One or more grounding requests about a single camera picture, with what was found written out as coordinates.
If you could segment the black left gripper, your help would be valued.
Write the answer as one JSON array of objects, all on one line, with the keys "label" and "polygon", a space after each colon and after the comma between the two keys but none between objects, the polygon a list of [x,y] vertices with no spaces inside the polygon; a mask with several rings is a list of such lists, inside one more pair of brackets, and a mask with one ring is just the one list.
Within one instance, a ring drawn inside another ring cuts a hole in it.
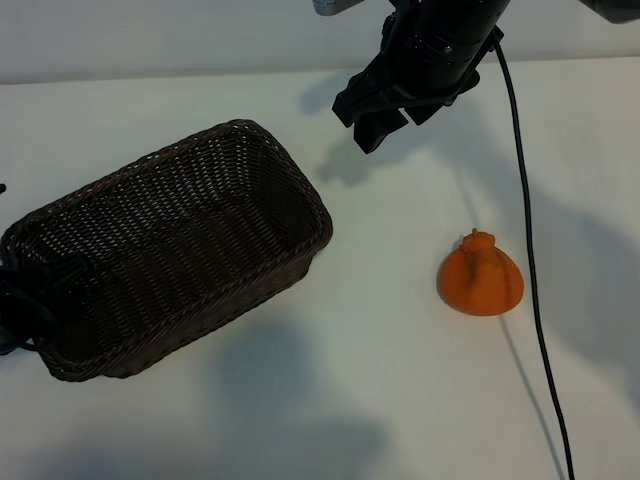
[{"label": "black left gripper", "polygon": [[58,340],[58,320],[72,318],[90,276],[88,259],[58,259],[29,271],[29,288],[1,270],[1,352],[46,352]]}]

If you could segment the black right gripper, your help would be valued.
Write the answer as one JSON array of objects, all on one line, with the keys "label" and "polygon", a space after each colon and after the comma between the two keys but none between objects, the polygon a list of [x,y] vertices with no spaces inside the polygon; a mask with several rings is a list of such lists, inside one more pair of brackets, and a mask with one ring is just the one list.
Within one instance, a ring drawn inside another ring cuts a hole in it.
[{"label": "black right gripper", "polygon": [[477,65],[507,1],[394,1],[380,51],[352,77],[333,111],[365,153],[409,118],[421,125],[479,82]]}]

